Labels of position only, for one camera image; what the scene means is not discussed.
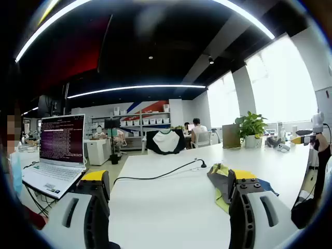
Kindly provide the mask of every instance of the led light strip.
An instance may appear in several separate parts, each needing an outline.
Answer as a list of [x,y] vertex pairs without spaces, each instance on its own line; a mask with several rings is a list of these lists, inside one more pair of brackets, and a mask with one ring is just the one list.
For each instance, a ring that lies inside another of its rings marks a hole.
[[222,4],[227,8],[230,8],[231,10],[239,13],[244,18],[248,19],[248,21],[252,22],[256,27],[262,30],[271,40],[275,38],[275,36],[271,33],[271,31],[269,31],[260,21],[258,21],[255,17],[253,17],[251,14],[249,14],[247,11],[240,8],[236,4],[228,0],[213,0],[213,1]]
[[21,51],[19,52],[19,54],[16,57],[16,61],[18,62],[22,58],[22,56],[24,55],[24,53],[26,52],[26,50],[29,48],[29,46],[31,46],[31,44],[35,41],[35,39],[37,39],[37,37],[45,29],[47,29],[49,26],[51,26],[55,21],[57,21],[63,15],[67,14],[71,10],[73,10],[73,9],[77,8],[78,6],[80,6],[82,4],[85,4],[85,3],[89,2],[89,1],[91,1],[91,0],[76,0],[73,3],[71,3],[71,4],[67,5],[66,7],[64,7],[63,9],[61,9],[56,14],[54,14],[54,16],[52,16],[42,26],[40,26],[39,29],[26,42],[26,44],[24,44],[23,48],[21,49]]
[[27,111],[27,112],[23,113],[21,116],[23,116],[23,115],[25,115],[25,114],[27,114],[27,113],[31,112],[32,110],[29,110],[29,111]]
[[98,90],[98,91],[80,93],[80,94],[77,94],[77,95],[69,96],[68,99],[72,99],[72,98],[76,98],[76,97],[80,97],[80,96],[84,96],[84,95],[100,93],[100,92],[137,89],[137,88],[156,88],[156,87],[206,88],[205,86],[194,86],[194,85],[148,85],[148,86],[117,87],[117,88],[109,88],[109,89],[103,89],[103,90]]

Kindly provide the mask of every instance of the laptop screen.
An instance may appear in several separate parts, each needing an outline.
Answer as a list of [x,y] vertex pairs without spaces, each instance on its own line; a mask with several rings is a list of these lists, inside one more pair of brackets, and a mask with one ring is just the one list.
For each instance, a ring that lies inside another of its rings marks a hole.
[[67,115],[41,120],[41,162],[84,167],[84,115]]
[[194,127],[195,127],[194,124],[189,124],[189,125],[188,125],[188,131],[191,131]]

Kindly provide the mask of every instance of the laptop keyboard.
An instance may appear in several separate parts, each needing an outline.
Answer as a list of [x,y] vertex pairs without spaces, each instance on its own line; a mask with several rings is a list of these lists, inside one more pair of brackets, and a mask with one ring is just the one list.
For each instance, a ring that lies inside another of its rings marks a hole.
[[36,165],[30,166],[29,170],[36,172],[37,174],[48,176],[55,179],[60,179],[64,181],[72,181],[82,169],[69,168],[64,169],[62,167],[46,164],[46,163],[38,163]]

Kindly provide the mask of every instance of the green leaves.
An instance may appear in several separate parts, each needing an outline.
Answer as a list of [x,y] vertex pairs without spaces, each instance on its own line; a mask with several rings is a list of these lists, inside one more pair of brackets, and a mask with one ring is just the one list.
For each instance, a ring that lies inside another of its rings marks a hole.
[[264,133],[264,126],[267,126],[261,114],[255,114],[248,111],[248,116],[235,119],[235,123],[240,125],[240,138],[249,135],[260,135]]

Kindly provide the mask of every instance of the blue cloth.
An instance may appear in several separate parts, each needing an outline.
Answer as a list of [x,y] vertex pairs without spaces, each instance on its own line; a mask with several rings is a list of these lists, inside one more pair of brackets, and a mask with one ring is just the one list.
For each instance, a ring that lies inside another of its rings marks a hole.
[[271,184],[269,182],[266,182],[262,179],[258,179],[259,183],[261,184],[262,188],[265,190],[265,191],[272,191],[276,196],[279,196],[278,193],[276,193],[273,188],[271,187]]

